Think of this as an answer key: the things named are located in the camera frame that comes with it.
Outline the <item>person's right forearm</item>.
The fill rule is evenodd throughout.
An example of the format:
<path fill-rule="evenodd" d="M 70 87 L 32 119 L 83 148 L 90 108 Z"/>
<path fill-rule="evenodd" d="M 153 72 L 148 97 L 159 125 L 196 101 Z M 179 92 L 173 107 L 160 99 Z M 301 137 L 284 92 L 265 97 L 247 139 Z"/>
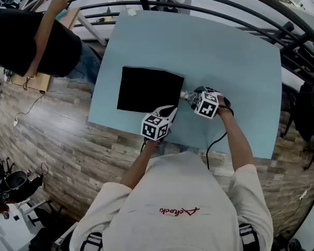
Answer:
<path fill-rule="evenodd" d="M 227 132 L 228 144 L 231 154 L 233 169 L 237 169 L 254 163 L 251 147 L 238 126 L 231 110 L 226 108 L 224 97 L 218 95 L 219 108 L 217 114 L 222 119 Z"/>

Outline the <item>light blue table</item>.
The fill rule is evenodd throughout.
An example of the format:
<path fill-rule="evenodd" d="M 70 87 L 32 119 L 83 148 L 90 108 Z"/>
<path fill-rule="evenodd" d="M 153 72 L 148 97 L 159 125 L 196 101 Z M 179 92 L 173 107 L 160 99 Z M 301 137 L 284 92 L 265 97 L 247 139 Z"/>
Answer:
<path fill-rule="evenodd" d="M 270 158 L 282 97 L 279 49 L 237 28 L 190 15 L 120 14 L 93 92 L 89 122 L 139 134 L 143 113 L 117 109 L 122 68 L 146 67 L 184 78 L 184 89 L 211 87 L 230 102 L 253 155 Z"/>

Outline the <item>person's white t-shirt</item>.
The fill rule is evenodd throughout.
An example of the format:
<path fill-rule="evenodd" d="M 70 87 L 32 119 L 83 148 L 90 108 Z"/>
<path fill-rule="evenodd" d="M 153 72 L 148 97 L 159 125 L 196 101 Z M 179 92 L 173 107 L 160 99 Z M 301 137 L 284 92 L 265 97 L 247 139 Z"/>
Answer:
<path fill-rule="evenodd" d="M 255 166 L 235 171 L 223 191 L 191 152 L 150 160 L 134 188 L 107 182 L 75 228 L 69 249 L 101 233 L 104 251 L 242 251 L 240 225 L 270 251 L 273 223 Z"/>

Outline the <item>wooden table with white legs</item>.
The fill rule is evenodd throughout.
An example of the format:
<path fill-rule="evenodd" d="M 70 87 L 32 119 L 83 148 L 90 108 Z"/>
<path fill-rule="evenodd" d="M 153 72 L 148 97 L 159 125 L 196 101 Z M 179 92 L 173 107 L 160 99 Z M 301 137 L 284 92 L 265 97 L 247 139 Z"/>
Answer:
<path fill-rule="evenodd" d="M 79 22 L 91 35 L 96 39 L 101 45 L 106 46 L 106 39 L 102 38 L 97 30 L 94 28 L 92 23 L 90 23 L 80 12 L 79 8 L 69 9 L 63 17 L 60 18 L 59 22 L 72 30 L 76 25 L 76 22 Z M 12 84 L 22 86 L 25 89 L 32 88 L 38 91 L 47 92 L 50 83 L 50 75 L 38 73 L 32 78 L 20 77 L 18 75 L 13 75 L 10 79 Z"/>

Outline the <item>black curved metal railing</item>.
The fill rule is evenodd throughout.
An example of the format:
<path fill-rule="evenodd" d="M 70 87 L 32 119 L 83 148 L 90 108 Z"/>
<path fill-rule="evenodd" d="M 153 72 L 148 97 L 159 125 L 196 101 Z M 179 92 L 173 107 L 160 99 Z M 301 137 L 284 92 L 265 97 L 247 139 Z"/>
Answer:
<path fill-rule="evenodd" d="M 302 8 L 277 0 L 71 0 L 80 1 L 90 18 L 156 8 L 233 26 L 277 46 L 282 67 L 314 83 L 314 15 Z"/>

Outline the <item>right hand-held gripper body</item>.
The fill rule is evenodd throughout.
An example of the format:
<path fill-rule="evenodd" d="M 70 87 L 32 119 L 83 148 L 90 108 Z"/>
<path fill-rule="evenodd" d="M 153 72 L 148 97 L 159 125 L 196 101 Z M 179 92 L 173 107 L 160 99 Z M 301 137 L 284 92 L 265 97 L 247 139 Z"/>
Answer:
<path fill-rule="evenodd" d="M 218 97 L 223 98 L 223 105 L 220 104 Z M 218 108 L 230 108 L 230 101 L 216 90 L 204 90 L 198 96 L 198 101 L 194 108 L 194 113 L 212 119 Z"/>

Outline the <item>person's left forearm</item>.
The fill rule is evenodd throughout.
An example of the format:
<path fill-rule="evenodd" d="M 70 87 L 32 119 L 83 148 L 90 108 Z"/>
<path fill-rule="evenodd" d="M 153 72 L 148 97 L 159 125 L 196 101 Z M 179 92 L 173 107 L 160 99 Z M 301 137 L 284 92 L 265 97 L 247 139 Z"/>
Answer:
<path fill-rule="evenodd" d="M 134 189 L 145 174 L 148 162 L 158 146 L 158 141 L 147 140 L 139 156 L 131 167 L 124 173 L 120 183 Z"/>

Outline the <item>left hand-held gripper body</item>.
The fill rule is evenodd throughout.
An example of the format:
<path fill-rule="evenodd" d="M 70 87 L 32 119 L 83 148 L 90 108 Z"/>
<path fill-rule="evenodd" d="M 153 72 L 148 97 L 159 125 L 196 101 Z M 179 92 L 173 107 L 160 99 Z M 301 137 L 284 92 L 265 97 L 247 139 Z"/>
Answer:
<path fill-rule="evenodd" d="M 141 135 L 147 139 L 158 141 L 168 134 L 171 122 L 147 113 L 141 122 Z"/>

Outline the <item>black cloth mat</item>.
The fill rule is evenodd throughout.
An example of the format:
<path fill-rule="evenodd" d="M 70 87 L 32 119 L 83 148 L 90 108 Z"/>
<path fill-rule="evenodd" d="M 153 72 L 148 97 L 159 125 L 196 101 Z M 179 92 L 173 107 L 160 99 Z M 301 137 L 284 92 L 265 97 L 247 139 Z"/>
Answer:
<path fill-rule="evenodd" d="M 162 106 L 177 106 L 184 78 L 163 70 L 122 68 L 117 109 L 148 113 Z"/>

